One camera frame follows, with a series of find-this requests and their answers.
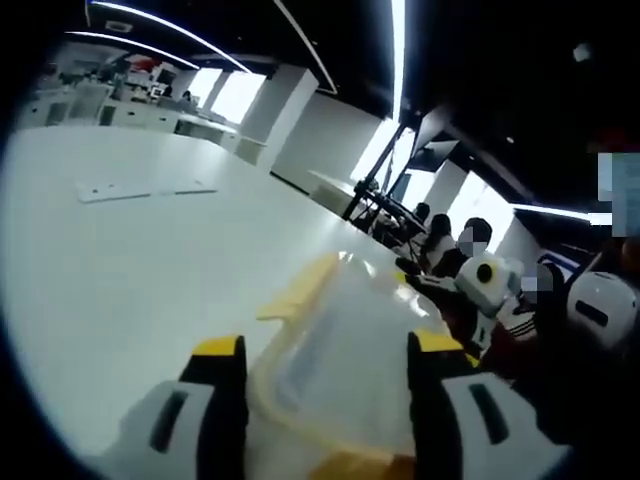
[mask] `office desk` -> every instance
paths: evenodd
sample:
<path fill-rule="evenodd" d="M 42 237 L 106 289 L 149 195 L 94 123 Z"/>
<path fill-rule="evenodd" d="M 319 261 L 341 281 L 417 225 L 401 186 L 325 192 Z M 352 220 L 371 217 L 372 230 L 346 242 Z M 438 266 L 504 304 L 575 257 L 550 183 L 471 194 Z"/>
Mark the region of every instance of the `office desk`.
<path fill-rule="evenodd" d="M 318 255 L 393 268 L 390 251 L 208 141 L 50 127 L 16 133 L 5 160 L 7 332 L 44 413 L 81 455 L 109 446 L 128 409 L 178 378 L 203 339 L 244 334 L 251 364 L 278 329 L 256 310 Z M 219 191 L 82 204 L 75 187 L 194 179 Z"/>

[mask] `black ceiling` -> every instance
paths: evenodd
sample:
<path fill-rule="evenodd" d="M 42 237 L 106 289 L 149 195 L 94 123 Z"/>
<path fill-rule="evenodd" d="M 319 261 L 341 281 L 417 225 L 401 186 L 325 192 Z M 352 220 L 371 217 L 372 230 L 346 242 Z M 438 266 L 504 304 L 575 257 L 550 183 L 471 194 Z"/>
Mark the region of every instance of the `black ceiling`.
<path fill-rule="evenodd" d="M 118 3 L 177 23 L 238 58 L 254 55 L 275 64 L 307 66 L 320 86 L 329 88 L 273 0 Z M 391 0 L 283 3 L 313 42 L 337 85 L 338 99 L 389 116 Z M 640 129 L 631 120 L 640 103 L 639 42 L 630 24 L 634 16 L 618 3 L 623 5 L 406 0 L 405 115 L 450 104 L 455 128 L 472 140 L 478 164 L 470 168 L 510 201 L 606 210 L 597 202 L 594 153 L 598 145 L 606 150 L 601 144 L 611 135 L 604 132 L 622 129 L 628 142 L 640 144 L 634 138 Z M 81 14 L 78 29 L 86 30 Z M 106 20 L 120 20 L 134 25 L 129 38 L 187 58 L 210 53 L 179 33 L 127 13 L 92 6 L 90 15 L 94 31 L 104 32 Z M 591 57 L 577 62 L 573 51 L 582 43 Z M 247 65 L 258 68 L 250 61 Z M 486 155 L 505 166 L 529 195 L 488 168 L 482 160 Z"/>

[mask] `table surface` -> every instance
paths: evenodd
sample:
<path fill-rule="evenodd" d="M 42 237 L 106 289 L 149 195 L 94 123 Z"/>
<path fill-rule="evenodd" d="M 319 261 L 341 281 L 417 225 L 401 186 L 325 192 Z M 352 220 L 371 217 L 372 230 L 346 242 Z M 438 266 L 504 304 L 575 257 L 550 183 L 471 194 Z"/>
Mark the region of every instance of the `table surface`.
<path fill-rule="evenodd" d="M 78 182 L 217 193 L 83 204 Z M 80 455 L 101 453 L 153 386 L 205 338 L 245 335 L 251 364 L 279 328 L 256 310 L 318 255 L 395 256 L 206 140 L 118 127 L 13 137 L 2 177 L 2 295 L 16 359 Z"/>

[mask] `plastic container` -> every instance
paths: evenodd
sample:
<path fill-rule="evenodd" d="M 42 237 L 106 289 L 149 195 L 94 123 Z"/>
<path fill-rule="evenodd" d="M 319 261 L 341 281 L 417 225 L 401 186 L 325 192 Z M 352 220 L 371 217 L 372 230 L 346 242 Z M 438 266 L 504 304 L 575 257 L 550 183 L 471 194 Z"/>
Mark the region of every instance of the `plastic container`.
<path fill-rule="evenodd" d="M 248 478 L 410 478 L 407 336 L 448 333 L 436 306 L 341 253 L 259 318 L 283 326 L 249 374 Z"/>

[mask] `long black hair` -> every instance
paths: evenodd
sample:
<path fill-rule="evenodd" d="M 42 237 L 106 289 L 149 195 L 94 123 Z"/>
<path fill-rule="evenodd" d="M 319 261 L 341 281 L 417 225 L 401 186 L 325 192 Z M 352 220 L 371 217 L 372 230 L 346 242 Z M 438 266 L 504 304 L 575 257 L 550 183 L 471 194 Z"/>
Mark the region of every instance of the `long black hair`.
<path fill-rule="evenodd" d="M 438 213 L 431 220 L 429 236 L 422 245 L 421 256 L 432 252 L 447 235 L 451 235 L 451 220 L 444 213 Z"/>

